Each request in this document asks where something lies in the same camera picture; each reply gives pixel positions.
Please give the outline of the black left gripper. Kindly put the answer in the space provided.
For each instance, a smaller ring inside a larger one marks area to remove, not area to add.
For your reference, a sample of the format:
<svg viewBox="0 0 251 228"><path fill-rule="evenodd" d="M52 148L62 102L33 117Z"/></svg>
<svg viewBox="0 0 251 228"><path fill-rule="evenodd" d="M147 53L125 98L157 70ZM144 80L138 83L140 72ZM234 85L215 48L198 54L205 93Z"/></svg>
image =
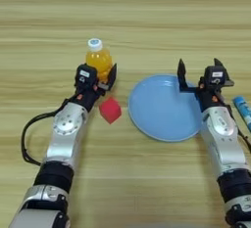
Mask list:
<svg viewBox="0 0 251 228"><path fill-rule="evenodd" d="M85 69L85 64L81 64L76 69L76 75ZM75 94L71 98L71 102L84 107L90 111L95 102L110 91L117 78L117 65L113 65L109 74L107 83L100 82L97 78L86 78L79 76L75 79Z"/></svg>

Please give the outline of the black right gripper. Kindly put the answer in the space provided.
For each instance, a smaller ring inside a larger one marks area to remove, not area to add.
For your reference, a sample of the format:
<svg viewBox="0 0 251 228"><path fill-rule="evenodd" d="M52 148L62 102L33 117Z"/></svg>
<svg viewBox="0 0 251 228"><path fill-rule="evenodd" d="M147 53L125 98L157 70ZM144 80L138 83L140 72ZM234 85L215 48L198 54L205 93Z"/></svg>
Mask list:
<svg viewBox="0 0 251 228"><path fill-rule="evenodd" d="M200 104L200 109L206 111L212 107L225 107L226 103L222 96L223 87L231 87L234 82L229 78L228 72L223 63L217 58L214 59L216 67L221 67L224 71L224 82L210 83L204 77L201 77L198 82L197 91L195 87L189 87L186 83L185 64L183 60L179 60L177 67L177 79L179 83L179 91L187 93L195 93Z"/></svg>

